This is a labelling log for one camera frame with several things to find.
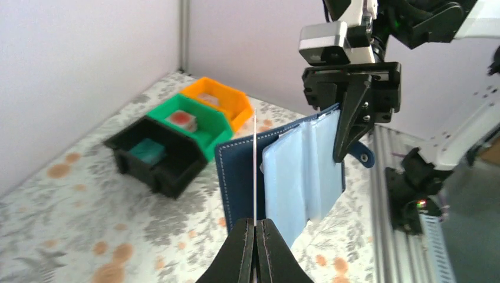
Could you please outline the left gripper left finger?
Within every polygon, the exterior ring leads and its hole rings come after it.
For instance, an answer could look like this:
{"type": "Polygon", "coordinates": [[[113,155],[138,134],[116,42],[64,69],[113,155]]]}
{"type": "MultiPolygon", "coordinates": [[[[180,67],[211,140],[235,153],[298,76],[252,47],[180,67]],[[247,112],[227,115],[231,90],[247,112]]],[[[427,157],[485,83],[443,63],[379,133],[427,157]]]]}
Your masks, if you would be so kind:
{"type": "Polygon", "coordinates": [[[250,283],[255,229],[252,219],[240,219],[197,283],[250,283]]]}

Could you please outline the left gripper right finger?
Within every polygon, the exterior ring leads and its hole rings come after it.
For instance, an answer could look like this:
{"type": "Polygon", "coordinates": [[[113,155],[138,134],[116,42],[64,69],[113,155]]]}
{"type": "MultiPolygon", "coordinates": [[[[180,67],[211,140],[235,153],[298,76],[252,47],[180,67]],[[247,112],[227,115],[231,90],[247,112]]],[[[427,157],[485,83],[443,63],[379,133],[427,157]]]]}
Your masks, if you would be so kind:
{"type": "Polygon", "coordinates": [[[256,281],[313,283],[300,267],[272,220],[263,219],[255,228],[256,281]]]}

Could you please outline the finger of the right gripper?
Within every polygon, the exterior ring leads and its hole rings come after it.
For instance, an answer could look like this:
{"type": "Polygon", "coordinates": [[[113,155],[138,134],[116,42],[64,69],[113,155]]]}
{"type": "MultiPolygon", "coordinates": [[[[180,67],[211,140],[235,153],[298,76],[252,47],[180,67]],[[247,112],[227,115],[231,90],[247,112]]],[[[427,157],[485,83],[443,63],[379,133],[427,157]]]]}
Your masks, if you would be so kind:
{"type": "Polygon", "coordinates": [[[340,163],[350,152],[355,142],[373,127],[372,76],[359,74],[350,76],[340,103],[340,116],[333,159],[340,163]]]}

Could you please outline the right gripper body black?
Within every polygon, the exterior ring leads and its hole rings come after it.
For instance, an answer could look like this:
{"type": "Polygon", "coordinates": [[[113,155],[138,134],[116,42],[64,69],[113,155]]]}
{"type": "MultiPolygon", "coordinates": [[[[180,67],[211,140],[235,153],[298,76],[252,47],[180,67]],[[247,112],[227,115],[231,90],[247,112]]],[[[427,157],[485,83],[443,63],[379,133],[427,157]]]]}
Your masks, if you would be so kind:
{"type": "Polygon", "coordinates": [[[315,109],[346,105],[360,121],[388,123],[400,111],[402,72],[398,62],[306,68],[302,81],[307,103],[315,109]]]}

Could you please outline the blue leather card holder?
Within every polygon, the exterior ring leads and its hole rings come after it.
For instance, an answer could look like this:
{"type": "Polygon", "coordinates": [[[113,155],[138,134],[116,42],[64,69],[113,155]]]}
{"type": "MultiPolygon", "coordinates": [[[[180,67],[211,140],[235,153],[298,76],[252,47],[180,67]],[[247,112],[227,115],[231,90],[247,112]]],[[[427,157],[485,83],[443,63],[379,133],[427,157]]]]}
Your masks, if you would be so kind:
{"type": "MultiPolygon", "coordinates": [[[[346,188],[333,159],[340,107],[257,134],[258,219],[270,219],[288,246],[308,222],[322,221],[346,188]]],[[[215,147],[226,227],[253,218],[253,135],[215,147]]]]}

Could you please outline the white card black stripe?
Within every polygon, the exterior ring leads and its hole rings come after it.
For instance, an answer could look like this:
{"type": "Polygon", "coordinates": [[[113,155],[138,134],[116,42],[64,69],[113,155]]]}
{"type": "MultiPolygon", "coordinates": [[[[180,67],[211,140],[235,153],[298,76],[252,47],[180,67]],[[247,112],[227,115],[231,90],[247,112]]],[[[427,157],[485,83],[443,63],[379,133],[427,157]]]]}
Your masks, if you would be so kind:
{"type": "Polygon", "coordinates": [[[253,170],[253,226],[256,227],[258,221],[258,184],[257,184],[257,110],[253,110],[253,141],[252,141],[252,170],[253,170]]]}

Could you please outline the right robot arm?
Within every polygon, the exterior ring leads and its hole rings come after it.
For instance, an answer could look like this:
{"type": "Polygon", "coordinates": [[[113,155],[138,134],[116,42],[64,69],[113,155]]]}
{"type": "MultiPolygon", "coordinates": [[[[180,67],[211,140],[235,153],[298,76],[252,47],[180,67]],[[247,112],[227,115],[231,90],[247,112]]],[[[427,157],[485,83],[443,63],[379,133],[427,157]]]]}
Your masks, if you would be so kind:
{"type": "Polygon", "coordinates": [[[408,122],[428,126],[429,137],[403,156],[402,171],[383,174],[394,228],[422,233],[421,215],[441,218],[432,200],[460,160],[499,129],[499,52],[490,63],[484,47],[443,51],[403,78],[402,65],[386,61],[389,38],[413,50],[474,38],[499,38],[498,1],[324,1],[326,21],[304,27],[299,53],[310,106],[340,106],[334,139],[337,162],[355,151],[376,124],[409,110],[408,122]]]}

